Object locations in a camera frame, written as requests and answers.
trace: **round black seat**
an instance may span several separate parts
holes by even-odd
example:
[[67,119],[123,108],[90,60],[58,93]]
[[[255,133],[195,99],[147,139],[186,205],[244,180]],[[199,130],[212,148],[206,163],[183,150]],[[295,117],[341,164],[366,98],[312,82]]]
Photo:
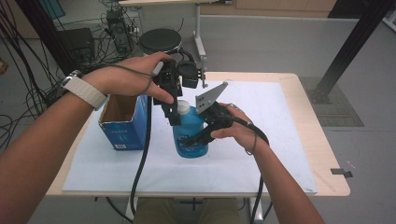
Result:
[[174,53],[181,44],[181,35],[170,29],[154,29],[140,36],[140,48],[146,54],[158,51]]

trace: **bottle cap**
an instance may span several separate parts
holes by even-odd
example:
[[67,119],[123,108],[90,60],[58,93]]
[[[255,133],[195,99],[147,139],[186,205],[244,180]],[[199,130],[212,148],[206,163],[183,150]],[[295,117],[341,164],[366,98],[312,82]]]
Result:
[[186,115],[190,112],[190,104],[184,100],[177,101],[177,113],[180,115]]

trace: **watch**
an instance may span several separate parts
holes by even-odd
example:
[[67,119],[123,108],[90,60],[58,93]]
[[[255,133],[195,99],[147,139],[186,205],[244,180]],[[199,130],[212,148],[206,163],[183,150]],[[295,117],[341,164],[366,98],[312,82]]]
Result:
[[105,104],[107,95],[102,94],[99,90],[93,87],[88,82],[80,79],[81,72],[76,70],[73,71],[68,77],[62,82],[62,87],[68,91],[73,92],[76,96],[87,102],[95,110],[98,110]]

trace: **white paper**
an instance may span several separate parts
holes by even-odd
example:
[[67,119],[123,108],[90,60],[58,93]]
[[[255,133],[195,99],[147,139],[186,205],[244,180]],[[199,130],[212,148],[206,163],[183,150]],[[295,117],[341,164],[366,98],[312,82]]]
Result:
[[[209,88],[183,88],[183,97],[195,105],[200,95],[222,82],[208,81]],[[276,82],[228,81],[218,102],[242,108],[268,136],[271,148],[306,193],[317,187],[296,132],[285,96]],[[159,105],[152,107],[151,140],[137,191],[181,194],[255,193],[260,172],[233,138],[215,140],[198,159],[177,155],[172,127]],[[84,133],[63,190],[121,191],[132,188],[142,151],[116,151],[98,125],[101,111],[94,112]]]

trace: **plastic bottle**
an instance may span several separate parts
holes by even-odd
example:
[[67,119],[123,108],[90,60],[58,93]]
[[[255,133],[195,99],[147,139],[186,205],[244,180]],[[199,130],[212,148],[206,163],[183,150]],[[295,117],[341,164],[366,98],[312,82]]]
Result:
[[204,120],[196,114],[195,107],[190,106],[187,101],[177,101],[177,113],[180,115],[181,125],[173,126],[173,134],[178,155],[183,158],[204,156],[208,145],[195,144],[186,147],[180,143],[181,140],[198,134],[204,128]]

